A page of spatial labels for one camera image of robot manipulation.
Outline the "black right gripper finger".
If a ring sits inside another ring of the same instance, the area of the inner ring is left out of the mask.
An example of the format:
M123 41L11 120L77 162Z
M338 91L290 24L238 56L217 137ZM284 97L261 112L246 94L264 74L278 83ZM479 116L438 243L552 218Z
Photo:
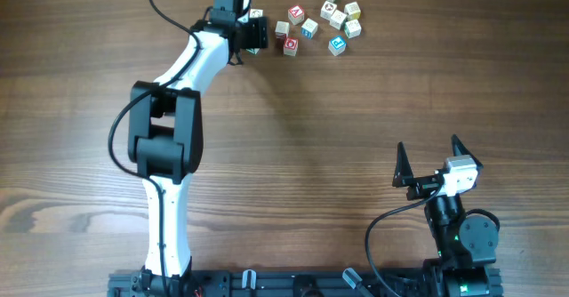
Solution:
M397 162L394 171L392 186L403 188L412 185L414 182L413 170L410 166L405 145L402 141L397 144Z
M460 138L456 134L452 136L451 143L452 143L453 155L455 157L470 156L475 162L478 170L484 168L483 164L464 146L464 144L461 142Z

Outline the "wooden block red side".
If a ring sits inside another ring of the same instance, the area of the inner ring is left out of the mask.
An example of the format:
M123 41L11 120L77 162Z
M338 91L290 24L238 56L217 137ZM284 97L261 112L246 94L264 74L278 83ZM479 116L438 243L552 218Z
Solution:
M290 32L289 22L279 20L276 23L275 33L277 38L286 39L289 36L289 32Z

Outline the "blue H wooden block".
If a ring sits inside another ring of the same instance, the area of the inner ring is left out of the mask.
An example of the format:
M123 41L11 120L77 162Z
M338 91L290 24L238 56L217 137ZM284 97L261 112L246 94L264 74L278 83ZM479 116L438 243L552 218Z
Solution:
M301 33L308 39L312 39L318 30L318 23L307 18L301 26Z

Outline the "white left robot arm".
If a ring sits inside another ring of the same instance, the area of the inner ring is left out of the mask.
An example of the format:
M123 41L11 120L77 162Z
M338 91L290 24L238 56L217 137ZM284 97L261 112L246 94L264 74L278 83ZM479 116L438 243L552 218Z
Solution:
M131 91L128 156L148 199L149 246L139 292L190 296L188 187L204 148L201 97L240 49L268 46L265 17L234 26L200 20L173 65Z

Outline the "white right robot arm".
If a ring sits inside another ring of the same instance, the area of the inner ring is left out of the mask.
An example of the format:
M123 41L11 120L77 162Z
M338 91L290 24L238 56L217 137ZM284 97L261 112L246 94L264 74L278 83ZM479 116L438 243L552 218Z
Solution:
M397 144L393 186L407 189L407 199L424 199L424 213L438 257L423 262L428 296L502 296L496 262L500 222L483 209L465 210L461 195L477 185L481 162L452 137L453 155L432 175L416 177L403 143Z

